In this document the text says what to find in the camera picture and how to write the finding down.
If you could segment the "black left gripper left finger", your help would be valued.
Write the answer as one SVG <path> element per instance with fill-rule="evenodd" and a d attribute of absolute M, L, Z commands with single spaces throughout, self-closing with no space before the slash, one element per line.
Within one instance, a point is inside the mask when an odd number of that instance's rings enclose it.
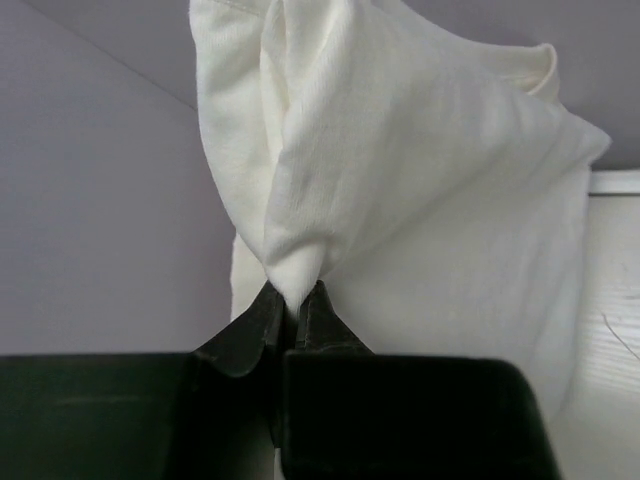
<path fill-rule="evenodd" d="M 191 352 L 1 360 L 5 479 L 271 479 L 270 369 L 284 305 L 265 285 Z"/>

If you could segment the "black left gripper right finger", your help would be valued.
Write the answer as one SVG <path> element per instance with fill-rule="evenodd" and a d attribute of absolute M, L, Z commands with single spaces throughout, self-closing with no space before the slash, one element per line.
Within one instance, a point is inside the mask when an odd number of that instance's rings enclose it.
<path fill-rule="evenodd" d="M 496 359 L 371 352 L 317 284 L 283 358 L 288 479 L 557 479 L 535 395 Z"/>

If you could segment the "white graphic t-shirt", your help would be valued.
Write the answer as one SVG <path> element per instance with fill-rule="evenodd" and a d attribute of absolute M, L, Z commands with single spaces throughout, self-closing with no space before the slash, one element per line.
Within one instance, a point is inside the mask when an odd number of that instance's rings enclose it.
<path fill-rule="evenodd" d="M 299 312 L 323 281 L 371 350 L 505 359 L 555 416 L 611 143 L 560 103 L 555 49 L 400 1 L 194 1 L 189 20 L 232 315 L 265 283 Z"/>

